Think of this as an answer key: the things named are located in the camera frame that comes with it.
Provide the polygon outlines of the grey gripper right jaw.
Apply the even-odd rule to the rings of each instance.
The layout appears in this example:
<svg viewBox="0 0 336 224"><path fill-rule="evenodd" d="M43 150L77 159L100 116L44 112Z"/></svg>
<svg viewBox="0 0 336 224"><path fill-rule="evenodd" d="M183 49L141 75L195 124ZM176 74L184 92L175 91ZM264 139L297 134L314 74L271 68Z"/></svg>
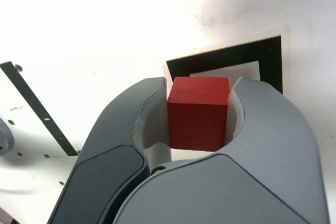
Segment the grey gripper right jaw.
<svg viewBox="0 0 336 224"><path fill-rule="evenodd" d="M174 161L142 182L115 223L328 223L316 137L268 83L239 79L230 94L231 141Z"/></svg>

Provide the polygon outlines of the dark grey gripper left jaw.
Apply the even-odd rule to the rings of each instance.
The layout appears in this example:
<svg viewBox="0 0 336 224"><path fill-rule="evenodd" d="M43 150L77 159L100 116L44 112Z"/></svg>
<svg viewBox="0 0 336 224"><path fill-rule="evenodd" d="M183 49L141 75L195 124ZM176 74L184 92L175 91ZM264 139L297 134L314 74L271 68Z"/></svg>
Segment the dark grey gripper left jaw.
<svg viewBox="0 0 336 224"><path fill-rule="evenodd" d="M166 79L144 79L99 115L49 223L113 223L151 169L170 160Z"/></svg>

